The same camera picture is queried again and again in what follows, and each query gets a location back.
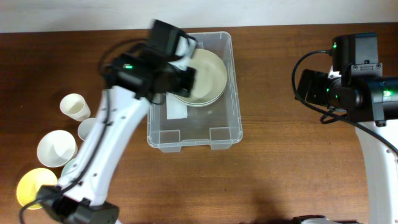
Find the beige bowl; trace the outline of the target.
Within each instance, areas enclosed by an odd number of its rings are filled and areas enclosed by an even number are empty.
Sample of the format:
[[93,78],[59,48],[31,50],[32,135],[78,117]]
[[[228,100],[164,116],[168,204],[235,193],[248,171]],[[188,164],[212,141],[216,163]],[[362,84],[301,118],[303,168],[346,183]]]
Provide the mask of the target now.
[[216,54],[205,49],[196,49],[189,67],[196,70],[193,84],[193,95],[201,97],[207,91],[218,88],[226,88],[228,72],[222,61]]

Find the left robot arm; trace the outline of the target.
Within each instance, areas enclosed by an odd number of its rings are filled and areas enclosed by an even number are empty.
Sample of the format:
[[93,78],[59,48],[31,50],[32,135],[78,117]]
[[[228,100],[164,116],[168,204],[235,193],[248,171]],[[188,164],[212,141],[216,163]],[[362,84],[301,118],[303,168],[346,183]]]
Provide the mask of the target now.
[[155,95],[190,94],[192,57],[123,53],[100,67],[107,87],[96,123],[67,174],[38,191],[36,201],[49,217],[59,223],[118,223],[119,207],[106,200],[114,171]]

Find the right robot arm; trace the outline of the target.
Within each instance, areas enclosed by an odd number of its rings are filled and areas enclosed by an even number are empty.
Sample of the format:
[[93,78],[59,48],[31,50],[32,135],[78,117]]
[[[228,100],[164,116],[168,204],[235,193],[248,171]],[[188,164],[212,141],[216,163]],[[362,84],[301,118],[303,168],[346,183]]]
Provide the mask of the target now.
[[397,78],[382,75],[377,34],[335,37],[325,51],[328,73],[304,70],[292,81],[295,99],[321,113],[320,122],[354,126],[369,192],[370,223],[397,223]]

